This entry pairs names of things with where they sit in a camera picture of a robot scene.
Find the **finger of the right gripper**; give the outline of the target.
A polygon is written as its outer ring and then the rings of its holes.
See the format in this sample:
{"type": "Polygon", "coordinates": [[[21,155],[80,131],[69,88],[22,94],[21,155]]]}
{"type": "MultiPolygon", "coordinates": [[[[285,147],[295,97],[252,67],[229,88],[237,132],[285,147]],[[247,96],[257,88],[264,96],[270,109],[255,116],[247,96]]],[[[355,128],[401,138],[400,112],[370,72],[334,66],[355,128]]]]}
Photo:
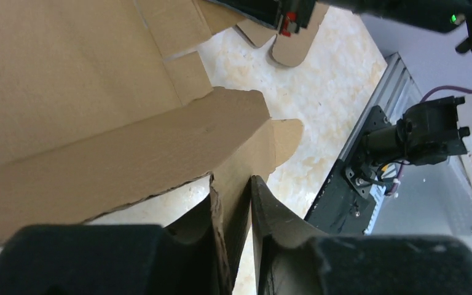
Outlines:
{"type": "Polygon", "coordinates": [[[270,29],[280,22],[281,4],[274,0],[213,0],[212,3],[228,8],[270,29]]]}

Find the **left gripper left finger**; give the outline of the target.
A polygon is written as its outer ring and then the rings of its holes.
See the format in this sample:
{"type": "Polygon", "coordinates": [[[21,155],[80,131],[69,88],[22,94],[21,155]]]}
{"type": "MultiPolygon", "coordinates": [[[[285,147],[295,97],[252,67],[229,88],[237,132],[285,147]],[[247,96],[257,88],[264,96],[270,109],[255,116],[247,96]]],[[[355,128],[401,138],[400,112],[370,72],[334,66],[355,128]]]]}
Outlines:
{"type": "Polygon", "coordinates": [[[35,225],[0,253],[0,294],[217,294],[210,199],[167,227],[35,225]]]}

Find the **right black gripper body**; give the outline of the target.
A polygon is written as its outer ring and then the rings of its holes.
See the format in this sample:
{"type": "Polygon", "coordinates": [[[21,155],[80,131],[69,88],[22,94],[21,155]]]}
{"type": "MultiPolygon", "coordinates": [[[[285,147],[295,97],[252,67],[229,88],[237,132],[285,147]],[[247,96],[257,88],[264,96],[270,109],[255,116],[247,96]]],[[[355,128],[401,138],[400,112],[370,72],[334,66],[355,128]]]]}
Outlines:
{"type": "Polygon", "coordinates": [[[323,4],[368,14],[405,25],[450,33],[465,24],[467,37],[455,47],[459,54],[472,52],[472,1],[323,1],[323,4]]]}

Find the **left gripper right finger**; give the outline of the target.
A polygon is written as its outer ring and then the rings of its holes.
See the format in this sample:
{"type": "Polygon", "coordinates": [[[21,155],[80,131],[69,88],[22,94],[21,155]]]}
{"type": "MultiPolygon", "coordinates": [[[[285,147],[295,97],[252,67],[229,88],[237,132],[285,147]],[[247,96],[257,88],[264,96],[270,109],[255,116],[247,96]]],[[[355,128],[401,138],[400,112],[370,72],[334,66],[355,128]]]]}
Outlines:
{"type": "Polygon", "coordinates": [[[444,235],[329,235],[250,179],[258,294],[472,294],[472,251],[444,235]]]}

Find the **brown cardboard box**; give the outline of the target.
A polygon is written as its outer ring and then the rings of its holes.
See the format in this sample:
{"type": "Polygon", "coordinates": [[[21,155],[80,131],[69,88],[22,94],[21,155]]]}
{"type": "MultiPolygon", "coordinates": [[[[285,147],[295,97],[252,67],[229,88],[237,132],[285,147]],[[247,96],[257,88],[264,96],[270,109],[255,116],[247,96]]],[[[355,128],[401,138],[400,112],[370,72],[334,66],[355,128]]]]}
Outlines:
{"type": "Polygon", "coordinates": [[[211,85],[193,47],[238,21],[201,1],[0,1],[1,251],[28,226],[167,227],[209,198],[231,294],[250,179],[304,131],[257,90],[211,85]]]}

